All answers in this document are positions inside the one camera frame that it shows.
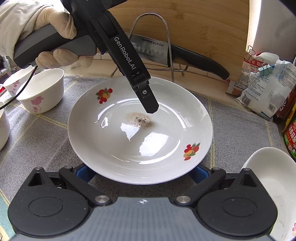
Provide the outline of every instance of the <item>placemat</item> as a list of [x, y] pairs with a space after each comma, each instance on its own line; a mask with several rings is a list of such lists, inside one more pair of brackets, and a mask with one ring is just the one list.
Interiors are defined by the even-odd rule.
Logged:
[[[2, 241], [14, 235], [7, 218], [7, 207], [33, 168], [43, 167], [48, 172], [55, 172], [64, 166], [81, 164], [68, 139], [68, 117], [79, 97], [106, 79], [65, 75], [63, 99], [55, 108], [43, 114], [29, 113], [18, 101], [6, 108], [11, 131], [5, 147], [0, 151]], [[281, 148], [279, 132], [274, 123], [248, 111], [192, 93], [204, 104], [213, 122], [212, 146], [202, 162], [205, 166], [239, 172], [256, 150], [268, 146]], [[174, 198], [194, 185], [188, 175], [167, 183], [141, 186], [118, 183], [96, 175], [90, 183], [112, 198], [117, 195]]]

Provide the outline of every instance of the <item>hand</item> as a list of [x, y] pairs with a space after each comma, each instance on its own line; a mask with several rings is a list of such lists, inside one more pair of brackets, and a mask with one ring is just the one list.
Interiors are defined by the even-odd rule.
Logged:
[[[34, 25], [34, 31], [47, 24], [53, 25], [57, 32], [66, 39], [73, 39], [76, 36], [77, 32], [72, 16], [57, 10], [54, 7], [46, 7], [39, 13]], [[77, 56], [66, 49], [56, 49], [53, 53], [40, 53], [35, 61], [38, 66], [44, 69], [68, 66], [78, 60], [83, 67], [88, 68], [92, 63], [93, 58], [93, 56]]]

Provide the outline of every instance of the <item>wooden cutting board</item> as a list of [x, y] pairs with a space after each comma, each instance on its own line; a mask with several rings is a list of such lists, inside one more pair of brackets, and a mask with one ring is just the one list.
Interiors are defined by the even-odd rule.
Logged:
[[[128, 0], [110, 12], [125, 32], [143, 13], [161, 15], [173, 44], [217, 61], [232, 80], [238, 80], [247, 42], [249, 0]], [[167, 42], [164, 24], [156, 16], [141, 18], [133, 33]]]

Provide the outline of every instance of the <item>qr code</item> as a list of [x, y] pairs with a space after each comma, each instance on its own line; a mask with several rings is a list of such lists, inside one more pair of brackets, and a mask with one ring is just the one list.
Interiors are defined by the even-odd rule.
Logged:
[[276, 107], [273, 104], [269, 103], [268, 109], [273, 113]]
[[251, 99], [249, 99], [245, 94], [242, 97], [242, 103], [246, 106], [248, 106], [251, 102]]

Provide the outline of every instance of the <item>metal rack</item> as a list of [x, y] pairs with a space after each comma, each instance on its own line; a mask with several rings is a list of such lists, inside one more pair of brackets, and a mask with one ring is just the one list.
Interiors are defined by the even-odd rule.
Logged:
[[[137, 17], [137, 19], [134, 21], [132, 27], [131, 27], [131, 30], [129, 32], [129, 35], [128, 35], [128, 38], [130, 39], [131, 38], [131, 35], [132, 35], [132, 32], [133, 32], [133, 29], [136, 25], [136, 23], [138, 22], [138, 20], [144, 16], [148, 16], [148, 15], [153, 15], [153, 16], [156, 16], [158, 18], [160, 18], [163, 23], [165, 24], [165, 28], [166, 28], [166, 32], [167, 32], [167, 37], [168, 37], [168, 50], [169, 50], [169, 55], [170, 55], [170, 69], [156, 69], [156, 68], [149, 68], [147, 67], [147, 69], [150, 69], [150, 70], [157, 70], [157, 71], [171, 71], [171, 76], [172, 76], [172, 82], [174, 83], [175, 82], [175, 78], [174, 78], [174, 71], [176, 72], [181, 72], [182, 76], [184, 76], [184, 72], [187, 71], [188, 69], [188, 66], [185, 67], [185, 69], [182, 69], [181, 68], [181, 65], [179, 64], [179, 68], [180, 69], [174, 69], [174, 66], [173, 66], [173, 59], [172, 59], [172, 49], [171, 49], [171, 44], [170, 44], [170, 33], [169, 33], [169, 29], [168, 29], [168, 24], [166, 23], [166, 21], [164, 20], [164, 18], [156, 13], [152, 13], [152, 12], [148, 12], [148, 13], [144, 13], [140, 16]], [[116, 69], [113, 71], [113, 73], [110, 75], [110, 77], [113, 77], [115, 72], [118, 70], [118, 67], [116, 67]]]

